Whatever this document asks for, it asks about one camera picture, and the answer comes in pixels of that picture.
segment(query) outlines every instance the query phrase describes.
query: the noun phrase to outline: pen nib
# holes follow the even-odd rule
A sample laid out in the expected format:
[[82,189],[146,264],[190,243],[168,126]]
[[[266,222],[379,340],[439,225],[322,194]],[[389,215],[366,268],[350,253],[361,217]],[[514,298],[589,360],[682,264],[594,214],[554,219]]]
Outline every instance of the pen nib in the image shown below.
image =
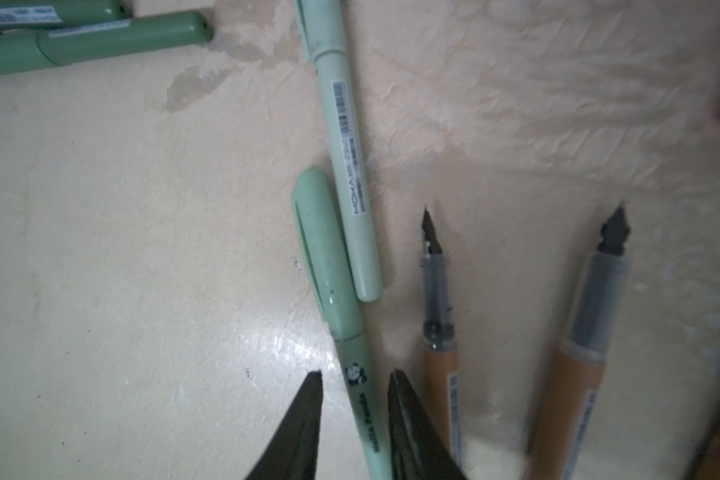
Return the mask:
[[427,207],[424,207],[424,218],[422,220],[422,232],[424,235],[424,251],[430,255],[439,255],[443,253],[443,249],[438,243],[438,237],[434,233],[434,224],[429,216]]
[[631,228],[626,223],[624,202],[621,202],[613,215],[606,220],[600,235],[603,237],[597,249],[604,254],[624,255],[624,242],[630,235]]

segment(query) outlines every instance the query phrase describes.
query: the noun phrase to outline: black pointed tip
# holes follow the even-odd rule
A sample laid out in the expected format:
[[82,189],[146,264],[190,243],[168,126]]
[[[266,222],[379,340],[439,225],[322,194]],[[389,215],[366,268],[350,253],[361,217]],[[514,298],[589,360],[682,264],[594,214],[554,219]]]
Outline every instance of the black pointed tip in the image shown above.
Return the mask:
[[598,251],[616,256],[624,255],[624,243],[631,230],[626,222],[626,209],[622,200],[600,229],[603,239],[597,246]]
[[422,219],[422,231],[424,232],[424,243],[430,255],[439,255],[443,253],[443,249],[438,243],[438,236],[434,232],[434,224],[432,217],[429,216],[429,210],[424,206],[424,218]]

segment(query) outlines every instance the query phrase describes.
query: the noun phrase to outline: beige surface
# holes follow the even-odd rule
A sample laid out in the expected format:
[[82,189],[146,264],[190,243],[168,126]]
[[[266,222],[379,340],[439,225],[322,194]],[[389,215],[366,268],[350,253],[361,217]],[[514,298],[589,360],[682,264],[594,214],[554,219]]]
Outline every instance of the beige surface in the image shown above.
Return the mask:
[[[211,48],[0,78],[0,480],[240,478],[311,369],[318,477],[367,477],[288,208],[327,164],[315,75],[287,0],[214,11]],[[348,25],[377,369],[421,379],[427,203],[466,472],[518,478],[584,254],[626,198],[634,268],[576,478],[679,478],[720,400],[720,0],[355,0]]]

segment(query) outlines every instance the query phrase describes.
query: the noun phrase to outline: black nib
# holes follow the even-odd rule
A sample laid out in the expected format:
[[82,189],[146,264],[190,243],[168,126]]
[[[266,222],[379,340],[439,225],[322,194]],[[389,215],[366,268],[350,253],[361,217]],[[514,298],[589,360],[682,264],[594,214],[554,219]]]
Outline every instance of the black nib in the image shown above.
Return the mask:
[[442,247],[438,243],[438,236],[434,233],[434,224],[429,216],[427,207],[424,207],[424,219],[422,220],[422,231],[424,232],[424,249],[430,255],[439,255],[443,253]]
[[603,224],[600,235],[603,237],[597,249],[604,254],[624,255],[624,242],[630,235],[631,228],[626,223],[624,202],[619,204],[613,215]]

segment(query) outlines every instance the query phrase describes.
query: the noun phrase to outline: panda logo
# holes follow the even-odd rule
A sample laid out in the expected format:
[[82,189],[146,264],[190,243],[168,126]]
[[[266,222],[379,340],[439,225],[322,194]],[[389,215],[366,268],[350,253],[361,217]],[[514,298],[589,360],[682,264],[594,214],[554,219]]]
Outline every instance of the panda logo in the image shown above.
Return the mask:
[[357,363],[351,364],[350,366],[345,368],[344,371],[347,373],[349,385],[360,385],[361,383],[365,383],[368,380],[368,378],[365,376],[365,369]]

